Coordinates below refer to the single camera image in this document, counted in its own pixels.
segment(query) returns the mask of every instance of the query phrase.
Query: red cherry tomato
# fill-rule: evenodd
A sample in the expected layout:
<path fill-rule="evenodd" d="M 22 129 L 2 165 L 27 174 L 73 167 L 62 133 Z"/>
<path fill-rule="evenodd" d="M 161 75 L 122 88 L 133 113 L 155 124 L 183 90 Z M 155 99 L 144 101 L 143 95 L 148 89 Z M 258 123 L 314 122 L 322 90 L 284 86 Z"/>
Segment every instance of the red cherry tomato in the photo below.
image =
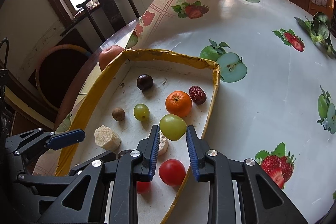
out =
<path fill-rule="evenodd" d="M 159 168 L 159 176 L 167 185 L 179 186 L 184 180 L 185 169 L 179 160 L 166 160 Z"/>
<path fill-rule="evenodd" d="M 146 194 L 151 189 L 151 183 L 145 181 L 136 182 L 136 192 L 140 195 Z"/>

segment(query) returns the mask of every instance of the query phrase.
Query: fruit tray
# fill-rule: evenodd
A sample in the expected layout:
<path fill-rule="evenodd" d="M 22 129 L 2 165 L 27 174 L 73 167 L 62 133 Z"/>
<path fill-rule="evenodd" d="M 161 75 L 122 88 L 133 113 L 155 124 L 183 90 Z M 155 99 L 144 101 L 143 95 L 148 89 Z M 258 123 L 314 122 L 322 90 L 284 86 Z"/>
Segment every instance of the fruit tray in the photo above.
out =
<path fill-rule="evenodd" d="M 145 91 L 137 87 L 137 78 L 142 74 L 148 74 L 154 80 L 153 86 Z M 120 146 L 114 151 L 116 154 L 136 149 L 138 142 L 150 133 L 152 125 L 159 124 L 160 119 L 168 114 L 165 107 L 167 96 L 175 90 L 188 93 L 194 85 L 204 90 L 207 100 L 201 105 L 193 103 L 190 113 L 183 119 L 187 125 L 194 125 L 197 135 L 203 138 L 219 79 L 219 65 L 213 61 L 166 50 L 125 50 L 103 70 L 80 106 L 70 129 L 84 129 L 86 138 L 79 145 L 62 150 L 56 175 L 66 175 L 70 167 L 105 152 L 96 145 L 94 137 L 95 130 L 102 125 L 120 136 Z M 138 121 L 133 114 L 134 106 L 139 103 L 150 110 L 149 119 L 145 122 Z M 125 119 L 121 122 L 112 118 L 115 107 L 125 111 Z M 189 168 L 185 135 L 177 141 L 168 142 L 167 152 L 157 159 L 150 192 L 138 194 L 139 223 L 164 223 L 187 181 L 189 172 L 180 187 L 171 187 L 158 174 L 161 163 L 168 159 L 181 161 L 186 171 Z"/>

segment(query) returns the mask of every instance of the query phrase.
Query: chair back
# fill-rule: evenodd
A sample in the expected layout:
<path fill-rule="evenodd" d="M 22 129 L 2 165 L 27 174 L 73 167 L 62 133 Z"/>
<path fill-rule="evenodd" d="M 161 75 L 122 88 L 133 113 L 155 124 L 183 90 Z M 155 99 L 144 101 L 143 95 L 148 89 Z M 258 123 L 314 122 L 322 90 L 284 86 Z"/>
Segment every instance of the chair back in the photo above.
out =
<path fill-rule="evenodd" d="M 91 0 L 85 0 L 83 3 L 78 4 L 77 8 L 83 8 L 87 17 L 89 18 L 91 24 L 93 25 L 94 29 L 96 30 L 98 36 L 100 37 L 102 42 L 105 42 L 106 39 L 102 34 L 101 30 L 99 29 L 97 23 L 93 19 L 89 8 L 86 6 Z M 126 23 L 117 7 L 117 4 L 114 0 L 98 0 L 100 7 L 103 9 L 105 15 L 107 16 L 110 24 L 112 25 L 115 32 L 119 31 L 122 27 L 126 26 Z M 128 0 L 129 4 L 131 5 L 133 12 L 137 18 L 140 17 L 137 8 L 133 0 Z"/>

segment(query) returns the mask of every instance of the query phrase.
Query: metal screw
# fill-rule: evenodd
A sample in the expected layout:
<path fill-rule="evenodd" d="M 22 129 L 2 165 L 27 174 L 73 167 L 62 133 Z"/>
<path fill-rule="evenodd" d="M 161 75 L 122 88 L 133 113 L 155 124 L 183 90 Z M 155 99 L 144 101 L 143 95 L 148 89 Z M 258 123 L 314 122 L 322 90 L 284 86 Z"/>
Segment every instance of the metal screw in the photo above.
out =
<path fill-rule="evenodd" d="M 210 150 L 208 150 L 207 154 L 208 154 L 209 156 L 211 156 L 211 157 L 214 157 L 214 156 L 216 156 L 218 153 L 217 153 L 216 150 L 210 149 Z"/>
<path fill-rule="evenodd" d="M 141 152 L 139 150 L 133 150 L 130 154 L 132 157 L 138 157 L 140 156 Z"/>
<path fill-rule="evenodd" d="M 99 167 L 99 166 L 101 166 L 101 160 L 94 160 L 92 162 L 92 166 L 93 167 Z"/>
<path fill-rule="evenodd" d="M 249 165 L 249 166 L 253 166 L 255 165 L 255 160 L 252 160 L 252 159 L 247 159 L 245 160 L 246 164 Z"/>

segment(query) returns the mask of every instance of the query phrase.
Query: white square snack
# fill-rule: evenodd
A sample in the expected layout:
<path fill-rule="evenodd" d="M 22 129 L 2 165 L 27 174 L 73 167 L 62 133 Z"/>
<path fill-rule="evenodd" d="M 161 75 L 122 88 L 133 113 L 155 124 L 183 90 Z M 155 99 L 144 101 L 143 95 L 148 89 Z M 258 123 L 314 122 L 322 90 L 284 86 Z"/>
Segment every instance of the white square snack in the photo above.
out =
<path fill-rule="evenodd" d="M 106 126 L 101 126 L 96 129 L 94 132 L 94 139 L 96 145 L 110 151 L 116 150 L 121 143 L 119 135 Z"/>
<path fill-rule="evenodd" d="M 169 142 L 167 140 L 167 138 L 162 134 L 162 132 L 160 131 L 160 144 L 159 144 L 159 152 L 157 154 L 157 156 L 160 156 L 164 153 L 167 152 L 169 146 Z"/>

